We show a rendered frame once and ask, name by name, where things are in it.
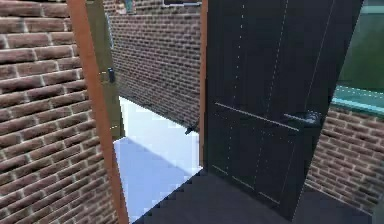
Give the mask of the green glass window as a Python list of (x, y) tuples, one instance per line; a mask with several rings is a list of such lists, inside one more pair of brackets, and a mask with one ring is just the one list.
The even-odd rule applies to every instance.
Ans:
[(364, 0), (332, 103), (384, 116), (384, 0)]

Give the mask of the olive green room door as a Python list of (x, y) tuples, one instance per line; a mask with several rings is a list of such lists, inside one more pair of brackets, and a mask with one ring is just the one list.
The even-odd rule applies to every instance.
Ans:
[(123, 138), (125, 132), (116, 80), (110, 83), (108, 76), (108, 68), (113, 68), (113, 60), (107, 15), (103, 0), (86, 0), (86, 8), (112, 139), (116, 141)]

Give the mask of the black room door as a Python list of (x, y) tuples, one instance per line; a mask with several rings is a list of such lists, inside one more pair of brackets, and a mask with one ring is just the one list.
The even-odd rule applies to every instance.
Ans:
[[(364, 0), (209, 0), (204, 167), (294, 217)], [(284, 116), (322, 115), (317, 126)]]

